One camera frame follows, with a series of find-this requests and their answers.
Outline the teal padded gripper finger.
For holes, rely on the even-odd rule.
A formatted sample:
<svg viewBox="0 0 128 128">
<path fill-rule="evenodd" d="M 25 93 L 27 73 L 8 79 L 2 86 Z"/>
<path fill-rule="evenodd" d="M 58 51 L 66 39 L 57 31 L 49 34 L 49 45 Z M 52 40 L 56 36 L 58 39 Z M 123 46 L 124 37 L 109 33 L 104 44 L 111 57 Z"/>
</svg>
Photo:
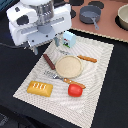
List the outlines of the teal padded gripper finger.
<svg viewBox="0 0 128 128">
<path fill-rule="evenodd" d="M 35 55 L 38 55 L 38 48 L 36 46 L 32 47 L 32 51 Z"/>
</svg>

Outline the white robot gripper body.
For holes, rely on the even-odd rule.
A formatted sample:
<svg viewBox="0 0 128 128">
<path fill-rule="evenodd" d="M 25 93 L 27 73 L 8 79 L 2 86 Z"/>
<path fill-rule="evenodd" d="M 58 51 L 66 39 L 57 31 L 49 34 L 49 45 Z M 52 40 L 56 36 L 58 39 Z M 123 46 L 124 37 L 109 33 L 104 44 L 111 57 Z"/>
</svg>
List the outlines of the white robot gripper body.
<svg viewBox="0 0 128 128">
<path fill-rule="evenodd" d="M 18 2 L 7 10 L 9 30 L 16 46 L 38 47 L 71 28 L 71 6 L 52 2 Z"/>
</svg>

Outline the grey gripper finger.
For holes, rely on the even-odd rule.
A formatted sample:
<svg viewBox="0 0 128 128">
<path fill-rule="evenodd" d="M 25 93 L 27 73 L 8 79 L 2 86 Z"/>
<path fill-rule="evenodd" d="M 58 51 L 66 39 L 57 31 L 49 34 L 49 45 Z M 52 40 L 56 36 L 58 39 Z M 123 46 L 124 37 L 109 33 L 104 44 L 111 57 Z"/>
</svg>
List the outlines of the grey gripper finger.
<svg viewBox="0 0 128 128">
<path fill-rule="evenodd" d="M 54 37 L 55 45 L 56 47 L 60 46 L 60 38 L 59 37 Z"/>
</svg>

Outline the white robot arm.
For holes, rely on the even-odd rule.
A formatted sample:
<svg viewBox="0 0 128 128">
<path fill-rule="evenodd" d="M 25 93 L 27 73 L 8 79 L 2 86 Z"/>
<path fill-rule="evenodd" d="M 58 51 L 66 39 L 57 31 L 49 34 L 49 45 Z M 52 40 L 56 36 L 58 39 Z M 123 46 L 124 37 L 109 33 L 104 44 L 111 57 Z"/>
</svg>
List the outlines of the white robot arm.
<svg viewBox="0 0 128 128">
<path fill-rule="evenodd" d="M 54 0 L 20 0 L 7 10 L 9 30 L 16 46 L 37 47 L 55 39 L 71 28 L 71 6 Z"/>
</svg>

